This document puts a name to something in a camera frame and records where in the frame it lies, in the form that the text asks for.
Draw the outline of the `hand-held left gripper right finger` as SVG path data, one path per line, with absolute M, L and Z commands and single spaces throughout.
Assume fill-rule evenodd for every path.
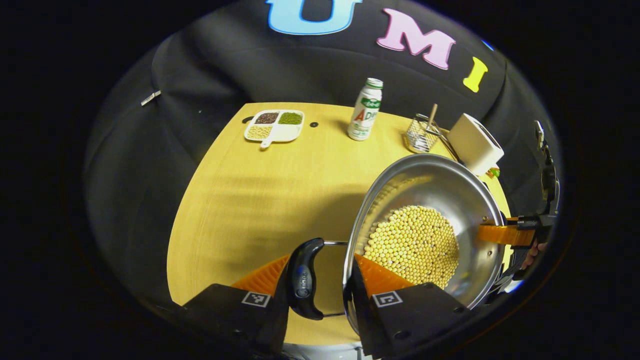
M 432 282 L 412 284 L 363 255 L 351 260 L 345 315 L 367 356 L 401 358 L 443 340 L 471 317 L 468 307 Z

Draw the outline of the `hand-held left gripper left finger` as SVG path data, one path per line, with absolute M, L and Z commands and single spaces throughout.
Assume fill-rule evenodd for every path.
M 272 260 L 233 285 L 211 284 L 178 313 L 197 335 L 222 341 L 238 355 L 278 356 L 288 325 L 288 260 Z

